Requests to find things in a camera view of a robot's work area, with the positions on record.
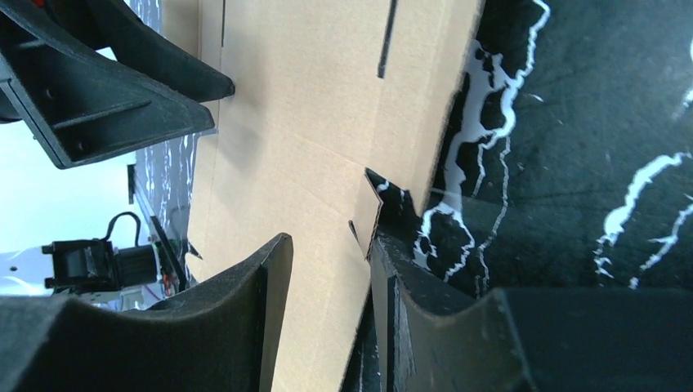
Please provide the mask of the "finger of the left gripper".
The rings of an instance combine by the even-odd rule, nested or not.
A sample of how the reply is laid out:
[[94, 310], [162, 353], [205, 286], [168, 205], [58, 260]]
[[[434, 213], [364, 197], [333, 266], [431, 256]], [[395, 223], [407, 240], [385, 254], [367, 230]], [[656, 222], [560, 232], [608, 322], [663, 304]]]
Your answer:
[[125, 2], [97, 0], [87, 5], [120, 64], [200, 103], [234, 95], [229, 77], [144, 24]]

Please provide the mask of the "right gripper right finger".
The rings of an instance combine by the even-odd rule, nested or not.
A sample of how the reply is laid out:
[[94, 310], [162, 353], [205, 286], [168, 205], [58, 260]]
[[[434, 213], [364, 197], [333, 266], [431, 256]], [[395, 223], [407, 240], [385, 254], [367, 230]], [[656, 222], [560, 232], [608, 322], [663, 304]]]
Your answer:
[[692, 295], [496, 288], [475, 300], [377, 236], [369, 260], [385, 391], [689, 391]]

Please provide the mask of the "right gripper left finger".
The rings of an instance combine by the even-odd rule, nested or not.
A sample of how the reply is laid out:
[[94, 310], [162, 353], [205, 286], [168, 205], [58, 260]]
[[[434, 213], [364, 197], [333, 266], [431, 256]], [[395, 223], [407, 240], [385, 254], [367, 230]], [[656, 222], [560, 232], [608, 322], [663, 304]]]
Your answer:
[[4, 391], [269, 391], [292, 273], [293, 240], [147, 310], [68, 296], [1, 300]]

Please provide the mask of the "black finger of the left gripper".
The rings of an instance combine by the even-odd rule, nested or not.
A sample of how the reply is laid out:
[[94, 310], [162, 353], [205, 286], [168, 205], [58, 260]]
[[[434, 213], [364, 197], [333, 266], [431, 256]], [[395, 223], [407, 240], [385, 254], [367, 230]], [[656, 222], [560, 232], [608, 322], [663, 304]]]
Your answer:
[[212, 128], [207, 102], [120, 64], [87, 2], [2, 2], [2, 123], [25, 123], [60, 169]]

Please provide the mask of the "brown cardboard box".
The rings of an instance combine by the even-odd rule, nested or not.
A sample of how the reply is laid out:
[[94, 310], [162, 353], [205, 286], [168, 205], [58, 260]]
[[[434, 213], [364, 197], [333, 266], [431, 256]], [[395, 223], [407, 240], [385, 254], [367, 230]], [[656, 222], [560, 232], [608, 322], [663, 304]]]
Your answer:
[[164, 1], [163, 32], [223, 72], [195, 153], [188, 257], [205, 281], [279, 232], [293, 270], [275, 391], [337, 391], [369, 289], [372, 170], [427, 204], [479, 1]]

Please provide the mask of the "left arm base motor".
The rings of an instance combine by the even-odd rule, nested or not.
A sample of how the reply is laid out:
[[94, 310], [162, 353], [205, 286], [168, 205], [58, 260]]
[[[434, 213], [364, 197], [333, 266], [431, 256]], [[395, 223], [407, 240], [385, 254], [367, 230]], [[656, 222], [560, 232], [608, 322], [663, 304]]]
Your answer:
[[[117, 249], [110, 241], [119, 218], [130, 216], [136, 223], [132, 247]], [[168, 239], [155, 216], [149, 217], [154, 238], [139, 244], [142, 221], [133, 212], [121, 212], [108, 224], [103, 238], [55, 241], [41, 247], [51, 257], [53, 276], [44, 279], [44, 287], [54, 294], [85, 295], [120, 292], [150, 283], [163, 284], [166, 296], [189, 287], [184, 265], [174, 242]]]

